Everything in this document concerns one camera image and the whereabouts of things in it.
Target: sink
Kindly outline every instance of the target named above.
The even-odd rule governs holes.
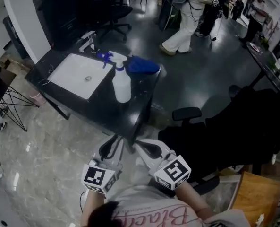
[[[47,78],[54,84],[84,99],[96,90],[112,65],[81,55],[69,54]]]

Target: gray floor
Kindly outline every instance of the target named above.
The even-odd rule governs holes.
[[[169,57],[158,49],[158,44],[174,31],[162,33],[154,24],[158,15],[157,0],[131,0],[134,7],[126,21],[133,29],[122,43],[121,35],[113,32],[105,38],[104,49],[123,54],[138,55],[164,66],[167,76],[162,77],[153,98],[157,114],[169,117],[171,111],[184,106],[197,106],[204,117],[213,116],[228,103],[228,87],[248,85],[259,69],[248,52],[240,47],[231,20],[223,20],[217,41],[193,36],[191,54]],[[31,88],[18,74],[14,88],[28,95]],[[257,89],[269,88],[262,80]],[[92,155],[95,144],[105,135],[96,128],[72,116],[64,120],[48,104],[37,108],[21,108],[20,113],[28,132],[23,132],[6,117],[8,128],[0,133],[0,188],[8,193],[13,207],[30,226],[74,227],[80,218],[79,197],[84,190],[80,183],[83,164]],[[157,129],[143,128],[142,137],[156,138]],[[125,171],[116,189],[129,184],[136,155],[124,152]],[[224,210],[233,186],[221,184],[205,196],[212,208]]]

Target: office chair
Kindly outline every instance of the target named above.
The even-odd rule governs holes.
[[[127,40],[126,33],[119,29],[119,27],[127,26],[131,29],[130,24],[118,24],[118,19],[126,17],[132,8],[123,4],[117,5],[116,0],[77,0],[79,11],[79,18],[83,23],[88,24],[92,29],[105,29],[100,36],[100,41],[105,35],[111,31],[116,30],[122,34],[123,41]]]
[[[218,177],[206,178],[216,169],[266,164],[280,149],[280,94],[271,89],[254,91],[245,87],[205,123],[189,122],[201,116],[199,108],[177,109],[172,117],[182,121],[182,126],[168,127],[158,135],[188,163],[192,169],[188,182],[196,182],[202,188],[200,194],[219,183]]]

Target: spray bottle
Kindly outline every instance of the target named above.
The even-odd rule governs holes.
[[[120,103],[126,103],[131,99],[131,80],[123,66],[127,57],[112,51],[109,54],[109,60],[116,63],[116,75],[112,79],[116,99]]]

